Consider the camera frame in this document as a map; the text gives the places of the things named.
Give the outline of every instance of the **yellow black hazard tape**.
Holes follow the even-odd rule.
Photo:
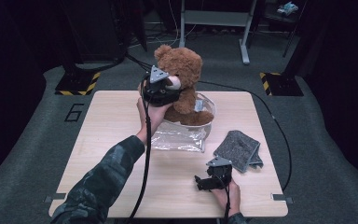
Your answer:
[[[261,81],[263,82],[263,88],[266,95],[272,95],[271,87],[267,81],[267,75],[280,76],[280,73],[260,73]]]
[[[97,84],[98,77],[100,77],[100,75],[101,75],[101,73],[95,74],[95,75],[92,77],[91,82],[90,82],[90,84],[88,85],[88,87],[85,88],[84,90],[55,91],[55,94],[57,94],[57,95],[90,95],[90,94],[92,93],[92,90],[95,88],[95,85]]]

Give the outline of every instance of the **black cable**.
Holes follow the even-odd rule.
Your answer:
[[[220,86],[220,87],[225,87],[225,88],[231,88],[233,90],[238,90],[238,91],[246,91],[246,92],[249,92],[251,93],[253,96],[255,96],[257,99],[260,100],[261,103],[263,103],[263,105],[266,107],[267,111],[269,112],[269,114],[271,115],[272,119],[275,121],[276,125],[278,126],[282,136],[283,136],[283,139],[284,139],[284,142],[287,146],[287,152],[288,152],[288,156],[289,156],[289,174],[288,174],[288,177],[287,177],[287,180],[286,180],[286,183],[283,185],[282,187],[282,191],[285,191],[289,182],[290,182],[290,178],[292,176],[292,153],[291,153],[291,149],[289,147],[289,143],[287,141],[287,138],[286,138],[286,135],[284,134],[282,128],[281,128],[281,125],[278,123],[278,121],[275,119],[275,117],[272,115],[271,111],[269,110],[269,107],[267,106],[266,102],[263,101],[263,99],[261,99],[260,96],[258,96],[257,94],[251,92],[251,91],[247,91],[245,89],[242,89],[242,88],[238,88],[238,87],[232,87],[232,86],[227,86],[227,85],[222,85],[222,84],[218,84],[218,83],[213,83],[213,82],[206,82],[206,81],[199,81],[199,83],[204,83],[204,84],[210,84],[210,85],[215,85],[215,86]]]
[[[151,131],[151,121],[150,121],[150,117],[149,117],[149,114],[148,114],[149,103],[144,98],[144,85],[143,85],[145,80],[148,77],[149,77],[149,75],[145,75],[142,78],[142,82],[141,82],[141,97],[142,97],[142,103],[144,105],[144,110],[145,110],[145,115],[146,115],[146,129],[147,129],[147,135],[146,135],[147,136],[147,144],[146,144],[144,180],[143,180],[143,183],[142,183],[141,192],[139,193],[139,197],[138,197],[138,200],[136,202],[136,205],[134,206],[130,217],[126,221],[127,224],[131,223],[131,221],[135,217],[136,212],[138,211],[139,205],[141,204],[141,201],[142,201],[142,199],[144,197],[144,194],[145,194],[147,177],[148,177],[148,173],[149,173],[152,131]]]
[[[223,180],[217,176],[217,175],[214,175],[218,180],[220,180],[220,184],[222,186],[225,186],[225,183],[223,182]],[[230,200],[229,200],[229,186],[225,187],[225,191],[226,191],[226,194],[227,194],[227,204],[226,204],[226,210],[225,210],[225,224],[228,224],[228,212],[229,212],[229,209],[230,209]]]
[[[132,57],[129,53],[126,53],[126,58],[130,59],[131,61],[138,63],[139,66],[141,66],[146,72],[149,72],[152,68],[151,64],[141,62],[137,60],[136,58]]]

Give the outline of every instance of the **brown teddy bear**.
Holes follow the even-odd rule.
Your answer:
[[[158,68],[169,74],[168,79],[171,82],[168,85],[181,90],[179,100],[167,110],[164,118],[189,126],[200,126],[211,122],[213,120],[211,112],[195,110],[196,84],[200,79],[202,58],[191,49],[173,49],[168,45],[156,49],[155,58],[158,61]]]

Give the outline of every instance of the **table top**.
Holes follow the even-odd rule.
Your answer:
[[[135,217],[222,217],[211,192],[198,190],[194,175],[207,178],[206,162],[227,136],[239,130],[260,142],[259,156],[263,168],[249,167],[242,174],[233,169],[232,176],[241,186],[241,211],[246,217],[283,217],[286,202],[273,201],[271,194],[282,194],[269,148],[257,116],[252,96],[244,91],[200,91],[214,101],[215,118],[205,141],[205,152],[153,149],[145,195]],[[136,134],[140,128],[136,102],[137,91],[97,91],[80,129],[57,193],[68,193],[82,176],[97,164],[119,141]],[[129,217],[139,196],[145,169],[145,154],[133,171],[109,217]],[[53,200],[52,215],[64,202]]]

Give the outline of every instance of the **camouflage sleeve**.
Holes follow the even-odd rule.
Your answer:
[[[246,224],[246,220],[242,213],[237,213],[228,218],[228,224]]]
[[[54,211],[51,223],[104,223],[133,164],[144,152],[144,144],[134,135],[110,148],[69,191],[66,201]]]

